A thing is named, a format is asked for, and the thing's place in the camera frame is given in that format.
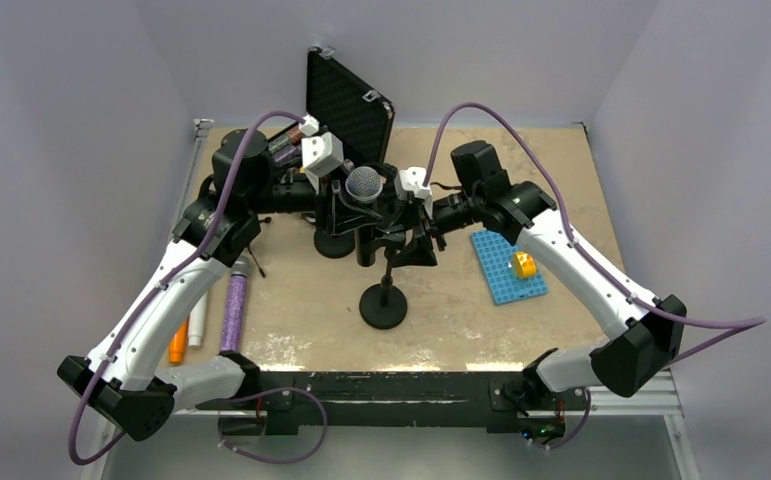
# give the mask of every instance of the black metal frame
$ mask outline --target black metal frame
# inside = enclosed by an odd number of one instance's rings
[[[326,409],[331,426],[473,427],[488,433],[517,433],[522,407],[509,392],[519,391],[522,372],[260,372],[261,390],[297,387],[311,392]],[[584,397],[558,394],[566,411],[582,411]],[[207,402],[200,410],[253,410],[255,402]],[[303,395],[265,397],[267,435],[295,435],[300,426],[321,425],[317,406]],[[553,420],[550,409],[544,418]],[[224,430],[235,435],[229,424]]]

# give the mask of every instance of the yellow lego brick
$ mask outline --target yellow lego brick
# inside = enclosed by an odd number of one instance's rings
[[[512,255],[512,270],[518,278],[529,278],[538,274],[538,266],[532,255],[526,252],[515,252]]]

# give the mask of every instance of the open case lid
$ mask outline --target open case lid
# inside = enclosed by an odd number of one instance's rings
[[[356,165],[382,163],[394,124],[394,105],[332,58],[333,49],[311,47],[306,111],[344,144]]]

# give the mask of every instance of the blue lego baseplate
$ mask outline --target blue lego baseplate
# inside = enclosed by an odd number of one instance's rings
[[[473,249],[482,265],[485,280],[494,297],[494,305],[526,300],[547,293],[541,272],[529,278],[517,278],[512,271],[512,255],[518,251],[499,233],[482,230],[470,234]]]

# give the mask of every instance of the purple glitter tube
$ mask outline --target purple glitter tube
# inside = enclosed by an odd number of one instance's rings
[[[297,145],[288,145],[283,150],[279,151],[276,155],[273,155],[273,163],[277,167],[284,167],[293,162],[300,156],[300,147]]]
[[[241,256],[232,265],[229,286],[226,290],[226,310],[223,312],[223,327],[220,330],[220,351],[240,349],[241,333],[244,329],[244,307],[247,300],[247,279],[252,273],[252,263]]]

